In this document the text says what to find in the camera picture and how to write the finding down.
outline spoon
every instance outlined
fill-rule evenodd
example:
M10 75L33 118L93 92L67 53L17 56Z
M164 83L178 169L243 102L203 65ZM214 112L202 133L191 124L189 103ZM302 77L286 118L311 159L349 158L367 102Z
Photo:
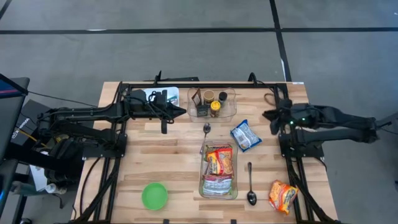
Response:
M207 133L210 132L210 130L211 130L210 123L206 123L206 124L203 126L203 132L205 133L205 139L203 140L203 144L201 145L200 154L203 153L203 148L205 147L206 135L207 135Z
M248 201L251 205L255 205L257 203L257 196L251 190L251 162L248 162L248 169L249 169L249 181L250 181L250 191L248 192Z

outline black bottle cap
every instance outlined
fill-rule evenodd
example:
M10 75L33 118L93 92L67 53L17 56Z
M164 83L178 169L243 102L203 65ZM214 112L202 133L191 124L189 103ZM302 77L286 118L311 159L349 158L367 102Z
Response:
M218 95L218 99L219 100L221 100L221 101L224 101L224 100L226 100L226 97L228 96L228 94L226 94L226 92L221 92L219 95Z

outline orange snack package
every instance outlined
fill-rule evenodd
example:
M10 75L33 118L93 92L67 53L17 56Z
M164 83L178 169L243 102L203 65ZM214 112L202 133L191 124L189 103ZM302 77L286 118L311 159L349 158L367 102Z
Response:
M215 175L233 174L231 148L217 149L213 152L208 152L206 158L209 163L208 166L209 174L215 174Z
M274 209L288 215L290 204L296 198L298 192L299 190L297 188L284 184L279 180L275 180L269 191L269 203Z

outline green bowl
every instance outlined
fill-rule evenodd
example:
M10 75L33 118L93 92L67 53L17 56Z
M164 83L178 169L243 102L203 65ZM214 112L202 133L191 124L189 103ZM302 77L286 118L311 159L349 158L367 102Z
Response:
M141 199L149 210L159 210L167 202L167 190L160 183L148 184L142 191Z

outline wooden table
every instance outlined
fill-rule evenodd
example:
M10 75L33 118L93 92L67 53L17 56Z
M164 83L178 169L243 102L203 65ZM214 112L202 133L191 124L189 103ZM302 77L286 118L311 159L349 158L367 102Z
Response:
M106 82L99 106L112 101L118 83ZM307 102L303 84L287 84L289 98L294 103ZM180 107L187 108L187 90L180 89ZM269 129L269 121L261 114L274 107L263 96L270 92L262 88L236 88L238 112L230 123L212 123L207 140L231 140L229 131L247 119L252 130L262 138L258 146L238 153L238 197L235 200L210 200L200 196L199 150L203 141L203 123L193 123L189 115L175 119L168 125L168 134L160 133L160 121L153 119L129 120L127 123L128 145L121 160L118 185L114 201L112 223L295 223L293 208L289 215L275 211L268 202L271 183L279 179L289 183L285 159L280 155L279 143ZM110 127L105 121L94 125L97 129ZM80 191L88 169L94 159L85 162L75 208L78 210ZM253 191L257 204L251 206L246 200L249 191L247 163L252 162ZM303 158L308 188L315 200L330 217L337 219L325 168L315 159ZM86 185L83 205L86 208L98 192L103 159L93 169ZM163 183L169 192L166 206L159 211L146 210L141 202L144 187L151 182ZM101 218L104 219L108 196L103 202ZM302 195L299 195L303 219L307 218Z

